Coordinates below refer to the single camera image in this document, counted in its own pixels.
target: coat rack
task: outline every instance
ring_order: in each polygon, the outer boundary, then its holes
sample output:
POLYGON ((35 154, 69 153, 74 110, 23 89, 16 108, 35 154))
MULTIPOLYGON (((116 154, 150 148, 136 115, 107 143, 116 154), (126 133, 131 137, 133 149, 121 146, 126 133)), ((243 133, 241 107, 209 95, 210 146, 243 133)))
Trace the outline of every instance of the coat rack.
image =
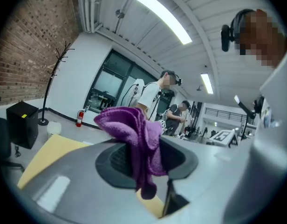
POLYGON ((67 45, 67 42, 65 42, 65 49, 64 51, 62 52, 62 54, 59 53, 58 49, 56 49, 58 55, 56 56, 56 58, 58 58, 58 61, 56 62, 55 64, 55 67, 53 69, 53 71, 50 73, 49 71, 47 71, 51 76, 50 76, 50 79, 49 79, 49 82, 47 84, 47 88, 46 88, 46 92, 45 92, 45 96, 44 96, 44 102, 43 102, 43 109, 42 109, 42 117, 38 119, 38 125, 41 125, 41 126, 46 126, 48 125, 48 120, 44 118, 44 112, 45 112, 45 104, 46 104, 46 99, 47 99, 47 95, 48 95, 48 91, 49 91, 49 88, 50 88, 50 85, 51 85, 51 82, 52 82, 52 78, 54 76, 57 76, 55 75, 55 71, 57 69, 57 67, 59 66, 59 63, 60 62, 66 62, 66 61, 63 61, 62 59, 63 58, 67 58, 68 56, 65 56, 67 51, 69 50, 74 50, 74 49, 69 49, 69 46, 70 46, 71 43, 69 43, 67 45))

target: ceiling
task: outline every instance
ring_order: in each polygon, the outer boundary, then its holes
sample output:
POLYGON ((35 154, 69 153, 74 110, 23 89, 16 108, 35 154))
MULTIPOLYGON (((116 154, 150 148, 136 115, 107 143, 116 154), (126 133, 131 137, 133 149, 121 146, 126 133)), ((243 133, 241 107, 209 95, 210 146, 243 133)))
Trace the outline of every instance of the ceiling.
POLYGON ((236 13, 244 8, 260 8, 276 17, 272 6, 266 0, 158 1, 187 30, 191 43, 183 45, 161 19, 137 0, 95 0, 95 9, 89 7, 88 16, 95 26, 99 25, 96 32, 121 44, 158 73, 162 69, 175 71, 183 78, 180 91, 188 99, 236 106, 233 98, 238 95, 250 106, 272 69, 245 62, 233 44, 229 52, 223 52, 220 30, 223 24, 230 25, 236 13), (125 13, 123 19, 117 18, 118 9, 125 13), (200 74, 206 72, 210 75, 213 95, 207 94, 204 86, 201 91, 196 90, 203 83, 200 74))

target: red brick wall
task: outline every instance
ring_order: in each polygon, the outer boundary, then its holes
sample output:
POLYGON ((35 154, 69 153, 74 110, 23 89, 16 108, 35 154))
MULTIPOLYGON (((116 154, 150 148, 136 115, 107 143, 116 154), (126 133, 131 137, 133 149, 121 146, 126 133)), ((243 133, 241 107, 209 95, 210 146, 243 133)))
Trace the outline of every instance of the red brick wall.
POLYGON ((72 0, 22 0, 0 36, 0 105, 43 98, 55 49, 78 35, 72 0))

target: red fire extinguisher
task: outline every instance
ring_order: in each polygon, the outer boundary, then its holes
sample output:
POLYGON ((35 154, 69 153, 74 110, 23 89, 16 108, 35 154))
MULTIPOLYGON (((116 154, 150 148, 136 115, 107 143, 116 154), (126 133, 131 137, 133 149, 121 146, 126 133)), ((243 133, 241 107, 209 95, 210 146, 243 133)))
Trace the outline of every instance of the red fire extinguisher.
POLYGON ((85 111, 84 110, 80 110, 77 113, 77 121, 76 121, 76 126, 77 127, 81 127, 82 126, 82 118, 84 116, 85 111))

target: fluorescent light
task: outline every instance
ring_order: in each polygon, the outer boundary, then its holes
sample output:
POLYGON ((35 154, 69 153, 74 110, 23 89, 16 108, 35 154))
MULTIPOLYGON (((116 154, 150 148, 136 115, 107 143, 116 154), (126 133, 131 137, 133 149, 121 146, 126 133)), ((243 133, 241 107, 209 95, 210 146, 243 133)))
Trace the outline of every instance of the fluorescent light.
POLYGON ((179 21, 171 14, 169 10, 166 9, 160 2, 157 0, 137 0, 144 4, 147 8, 152 10, 158 17, 160 17, 169 28, 176 34, 180 39, 183 45, 192 42, 188 33, 179 23, 179 21))
POLYGON ((212 85, 211 85, 211 81, 210 81, 208 73, 200 74, 200 75, 204 81, 208 94, 213 94, 213 89, 212 89, 212 85))
POLYGON ((239 99, 239 97, 237 95, 235 96, 235 101, 237 102, 237 104, 240 103, 240 99, 239 99))

